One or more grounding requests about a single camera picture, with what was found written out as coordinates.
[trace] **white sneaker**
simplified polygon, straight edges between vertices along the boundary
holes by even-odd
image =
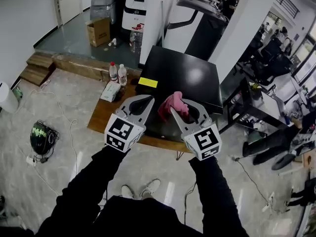
[[[123,198],[134,199],[134,192],[127,185],[122,186],[121,193]]]
[[[161,181],[159,179],[152,180],[147,187],[140,193],[140,197],[143,197],[144,192],[149,192],[152,195],[156,190],[158,190]]]

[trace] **white appliance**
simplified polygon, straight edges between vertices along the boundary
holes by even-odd
[[[145,23],[148,0],[126,0],[122,27],[134,30],[138,24]]]

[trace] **white cable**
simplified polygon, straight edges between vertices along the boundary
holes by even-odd
[[[65,115],[65,113],[64,113],[64,110],[63,110],[63,108],[61,108],[60,102],[58,101],[58,99],[57,99],[57,97],[56,97],[56,95],[55,95],[54,92],[50,92],[50,91],[48,91],[48,92],[45,92],[45,91],[37,91],[37,90],[33,89],[33,90],[29,93],[29,95],[26,97],[26,100],[24,101],[23,105],[21,105],[21,106],[18,108],[18,110],[13,114],[13,116],[14,116],[15,114],[17,114],[17,113],[20,111],[20,109],[21,109],[22,107],[24,107],[25,103],[27,102],[27,99],[30,97],[30,95],[31,95],[33,92],[36,92],[36,93],[43,93],[43,94],[53,94],[54,97],[55,97],[55,99],[56,99],[56,101],[57,101],[58,107],[61,109],[61,111],[62,111],[62,113],[63,113],[63,116],[65,117],[65,119],[66,119],[66,120],[68,121],[68,123],[70,124],[70,125],[69,125],[69,135],[70,135],[70,140],[71,140],[71,147],[72,147],[72,149],[73,149],[73,151],[74,151],[74,153],[75,153],[75,155],[76,155],[76,175],[77,175],[77,173],[78,173],[77,153],[76,153],[76,151],[75,151],[75,149],[74,149],[73,136],[72,136],[72,134],[71,134],[71,126],[72,126],[73,124],[78,124],[78,119],[74,119],[74,120],[70,121],[70,120],[66,117],[66,115]],[[25,157],[27,157],[19,147],[18,147],[18,149],[20,150],[20,152],[21,152]],[[42,180],[47,184],[47,186],[48,186],[53,192],[55,192],[55,194],[56,194],[57,196],[60,196],[60,194],[58,194],[58,193],[45,181],[45,179],[38,173],[38,171],[34,168],[34,166],[32,166],[32,167],[33,167],[34,171],[36,172],[36,174],[39,176],[39,178],[42,179]]]
[[[74,151],[74,153],[75,153],[75,155],[76,155],[76,162],[75,162],[75,163],[76,163],[76,175],[77,175],[77,173],[78,173],[77,153],[76,153],[76,151],[75,151],[75,149],[74,149],[73,136],[72,136],[72,134],[71,134],[71,126],[72,126],[73,124],[78,124],[78,119],[74,119],[74,120],[70,121],[70,120],[66,117],[66,115],[65,115],[65,113],[64,113],[64,110],[63,110],[63,108],[61,108],[60,102],[58,101],[58,99],[57,99],[57,97],[56,97],[56,95],[55,95],[54,92],[51,92],[51,91],[47,91],[47,92],[45,92],[45,91],[37,91],[37,90],[33,89],[33,90],[30,92],[30,94],[27,96],[27,98],[26,98],[25,102],[23,103],[23,105],[21,105],[21,106],[19,107],[19,109],[13,114],[13,116],[14,116],[16,113],[18,113],[19,110],[25,105],[25,103],[27,102],[27,99],[30,97],[30,95],[31,95],[33,92],[36,92],[36,93],[43,93],[43,94],[53,94],[54,97],[55,97],[55,99],[56,99],[56,101],[57,101],[58,107],[61,109],[61,111],[62,111],[62,113],[63,113],[63,116],[65,117],[65,119],[66,119],[66,120],[68,121],[68,123],[70,124],[70,125],[69,125],[69,135],[70,135],[70,140],[71,140],[71,147],[72,147],[72,149],[73,149],[73,151]]]
[[[23,153],[22,149],[20,149],[20,147],[19,147],[18,145],[16,145],[16,146],[18,147],[18,149],[19,149],[19,151],[21,152],[21,154],[23,154],[23,156],[27,157],[27,156]],[[55,192],[55,194],[56,194],[57,196],[60,196],[60,194],[58,194],[58,192],[55,191],[55,190],[45,181],[45,179],[38,173],[38,171],[35,169],[35,167],[34,167],[34,166],[32,166],[32,167],[33,167],[34,171],[36,172],[36,174],[40,177],[40,179],[42,179],[42,180],[47,184],[47,186],[48,186],[53,192]]]

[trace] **white bottle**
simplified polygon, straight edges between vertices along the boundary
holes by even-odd
[[[118,80],[120,85],[125,86],[127,83],[127,71],[124,67],[124,64],[120,64],[119,70],[118,70]]]
[[[111,62],[109,73],[110,73],[111,81],[117,82],[118,81],[118,70],[117,70],[117,67],[115,66],[114,62]]]

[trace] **door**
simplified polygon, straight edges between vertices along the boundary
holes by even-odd
[[[80,0],[59,0],[59,7],[63,24],[66,24],[81,13]]]

